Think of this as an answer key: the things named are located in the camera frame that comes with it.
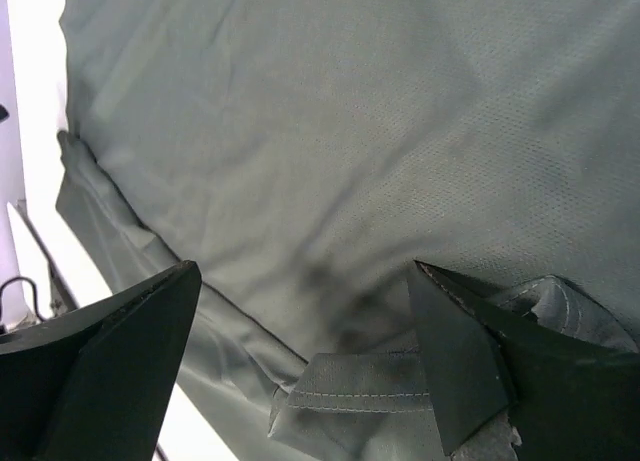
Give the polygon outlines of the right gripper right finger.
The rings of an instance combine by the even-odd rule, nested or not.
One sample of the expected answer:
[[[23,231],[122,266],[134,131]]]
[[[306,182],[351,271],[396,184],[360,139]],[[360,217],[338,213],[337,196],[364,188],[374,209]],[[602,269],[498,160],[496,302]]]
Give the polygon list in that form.
[[[543,327],[421,263],[408,291],[445,454],[504,414],[520,460],[638,459],[637,353]]]

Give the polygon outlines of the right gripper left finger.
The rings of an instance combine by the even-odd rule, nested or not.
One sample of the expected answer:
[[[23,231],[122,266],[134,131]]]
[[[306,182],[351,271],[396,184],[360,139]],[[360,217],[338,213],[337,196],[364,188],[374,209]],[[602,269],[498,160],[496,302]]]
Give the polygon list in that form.
[[[198,266],[183,261],[2,335],[2,459],[152,459],[200,288]]]

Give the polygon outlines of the dark grey t-shirt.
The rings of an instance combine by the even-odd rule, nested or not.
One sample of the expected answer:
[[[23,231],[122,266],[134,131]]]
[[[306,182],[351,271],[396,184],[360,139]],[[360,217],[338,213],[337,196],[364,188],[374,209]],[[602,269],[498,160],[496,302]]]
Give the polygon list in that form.
[[[240,460],[444,453],[408,279],[639,356],[639,0],[65,0],[58,207],[192,260],[179,385]]]

